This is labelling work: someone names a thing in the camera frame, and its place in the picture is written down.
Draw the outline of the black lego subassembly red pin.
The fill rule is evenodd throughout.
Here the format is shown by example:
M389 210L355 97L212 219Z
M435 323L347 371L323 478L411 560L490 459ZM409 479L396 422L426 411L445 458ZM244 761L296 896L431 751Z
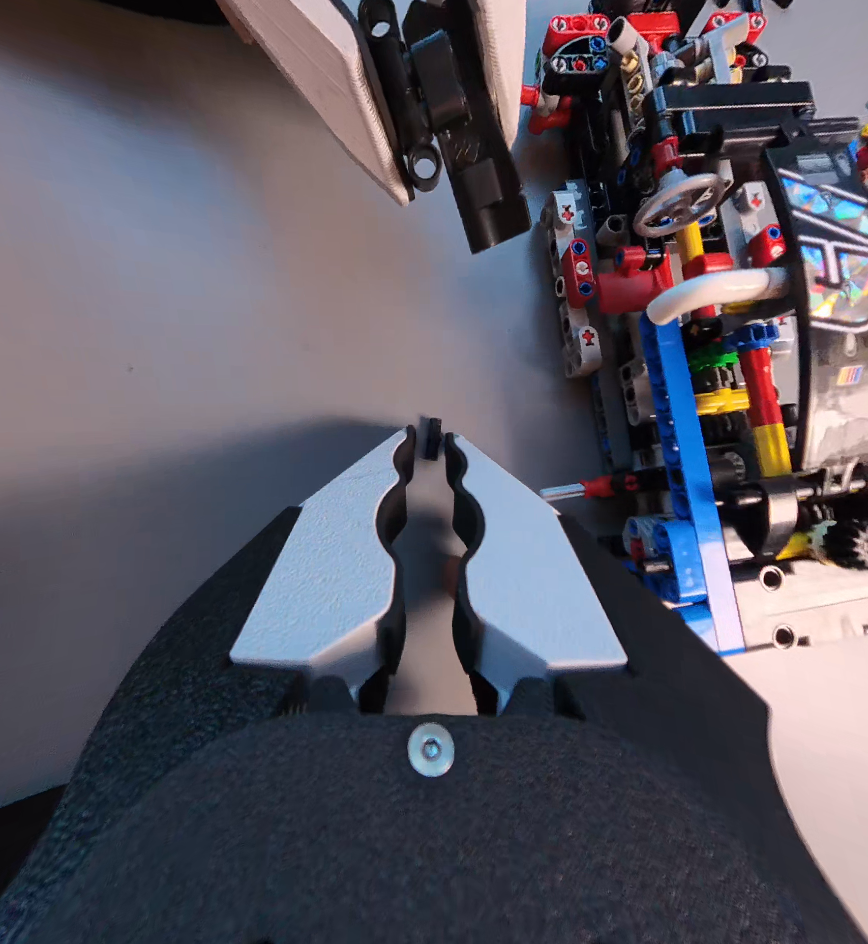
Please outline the black lego subassembly red pin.
M529 229L529 210L509 143L519 106L501 116L496 16L486 2L411 2L403 21L389 1L357 7L368 76L381 96L396 171L407 195L450 181L471 253Z

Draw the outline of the partly built lego car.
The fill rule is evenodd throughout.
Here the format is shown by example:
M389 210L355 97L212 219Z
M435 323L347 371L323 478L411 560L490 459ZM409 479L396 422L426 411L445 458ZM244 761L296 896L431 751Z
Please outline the partly built lego car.
M589 377L605 540L721 655L868 634L867 119L817 114L763 2L589 2L522 86L574 175L540 217Z

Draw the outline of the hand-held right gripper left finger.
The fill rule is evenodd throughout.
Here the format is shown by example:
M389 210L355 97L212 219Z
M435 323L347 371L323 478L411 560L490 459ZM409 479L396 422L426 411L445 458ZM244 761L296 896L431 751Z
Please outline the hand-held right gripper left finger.
M382 710L401 661L407 520L416 430L404 427L298 507L283 549L230 650L235 665L341 680Z

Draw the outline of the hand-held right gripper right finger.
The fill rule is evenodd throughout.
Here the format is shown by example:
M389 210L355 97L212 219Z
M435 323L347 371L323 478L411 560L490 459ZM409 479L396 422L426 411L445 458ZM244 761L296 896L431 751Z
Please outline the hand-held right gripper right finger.
M478 710L525 679L625 669L628 656L560 515L466 437L444 437L455 567L452 639Z

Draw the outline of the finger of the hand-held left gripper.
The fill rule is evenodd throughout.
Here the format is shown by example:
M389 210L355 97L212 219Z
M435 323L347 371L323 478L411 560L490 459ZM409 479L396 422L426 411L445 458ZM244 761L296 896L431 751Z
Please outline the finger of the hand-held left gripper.
M526 1L474 1L473 15L487 92L506 145L512 149L522 107Z
M366 37L344 2L218 1L319 114L350 158L399 205L414 198Z

